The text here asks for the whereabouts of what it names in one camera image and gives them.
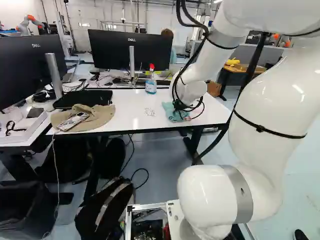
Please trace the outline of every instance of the cardboard box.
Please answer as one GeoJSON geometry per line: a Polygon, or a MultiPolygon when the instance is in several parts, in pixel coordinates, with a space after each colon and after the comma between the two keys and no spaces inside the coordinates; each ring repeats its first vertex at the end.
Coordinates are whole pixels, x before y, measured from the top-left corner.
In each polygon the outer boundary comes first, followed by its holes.
{"type": "Polygon", "coordinates": [[[220,83],[216,83],[214,81],[211,81],[210,83],[207,84],[207,92],[212,97],[218,97],[220,95],[220,90],[221,90],[220,83]]]}

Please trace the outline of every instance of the black monitor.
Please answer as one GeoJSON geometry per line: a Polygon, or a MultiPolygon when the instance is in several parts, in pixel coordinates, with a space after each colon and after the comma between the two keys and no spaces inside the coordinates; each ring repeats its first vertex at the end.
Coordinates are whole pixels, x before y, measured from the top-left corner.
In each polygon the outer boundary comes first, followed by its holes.
{"type": "Polygon", "coordinates": [[[62,78],[67,73],[58,35],[0,37],[0,110],[52,82],[45,53],[54,53],[62,78]]]}
{"type": "Polygon", "coordinates": [[[135,32],[89,29],[94,66],[100,69],[129,69],[129,46],[134,46],[134,67],[149,70],[169,69],[172,37],[135,32]]]}

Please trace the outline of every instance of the drawing on desk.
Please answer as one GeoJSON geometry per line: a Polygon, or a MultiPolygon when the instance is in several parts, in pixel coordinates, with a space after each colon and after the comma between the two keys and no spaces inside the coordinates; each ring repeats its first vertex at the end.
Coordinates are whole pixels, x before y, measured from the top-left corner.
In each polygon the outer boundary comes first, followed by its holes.
{"type": "Polygon", "coordinates": [[[152,117],[155,117],[155,116],[156,116],[156,112],[155,112],[152,108],[146,107],[144,113],[145,113],[147,116],[152,116],[152,117]]]}

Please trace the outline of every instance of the headphones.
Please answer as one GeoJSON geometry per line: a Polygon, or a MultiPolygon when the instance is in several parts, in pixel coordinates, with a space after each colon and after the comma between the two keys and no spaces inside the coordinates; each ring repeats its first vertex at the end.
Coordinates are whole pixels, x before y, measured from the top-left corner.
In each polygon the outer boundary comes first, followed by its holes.
{"type": "Polygon", "coordinates": [[[32,97],[32,100],[37,103],[44,103],[53,99],[56,99],[56,94],[53,89],[36,92],[32,97]]]}

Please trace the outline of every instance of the person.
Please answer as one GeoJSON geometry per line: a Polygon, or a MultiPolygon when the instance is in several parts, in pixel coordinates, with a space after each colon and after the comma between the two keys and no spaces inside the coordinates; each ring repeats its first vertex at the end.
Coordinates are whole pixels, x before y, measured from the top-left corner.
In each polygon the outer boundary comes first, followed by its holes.
{"type": "MultiPolygon", "coordinates": [[[[168,28],[163,29],[161,31],[161,35],[166,37],[171,37],[172,39],[174,38],[174,33],[168,28]]],[[[172,46],[171,55],[170,55],[170,64],[176,64],[176,63],[177,63],[177,53],[175,48],[172,46]]]]}

